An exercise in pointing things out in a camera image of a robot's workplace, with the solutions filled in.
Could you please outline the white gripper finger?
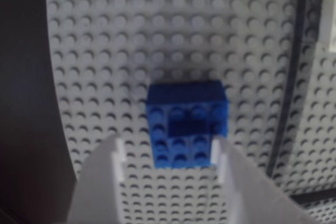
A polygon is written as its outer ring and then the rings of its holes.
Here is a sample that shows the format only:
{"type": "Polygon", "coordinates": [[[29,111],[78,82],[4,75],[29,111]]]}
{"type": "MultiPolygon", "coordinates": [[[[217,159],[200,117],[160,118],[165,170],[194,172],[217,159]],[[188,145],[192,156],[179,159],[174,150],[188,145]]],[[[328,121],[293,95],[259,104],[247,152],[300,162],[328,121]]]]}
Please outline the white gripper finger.
{"type": "Polygon", "coordinates": [[[67,223],[126,223],[120,189],[125,162],[124,140],[108,136],[82,166],[67,223]]]}
{"type": "Polygon", "coordinates": [[[212,140],[212,164],[224,192],[228,223],[313,222],[313,218],[224,137],[212,140]]]}

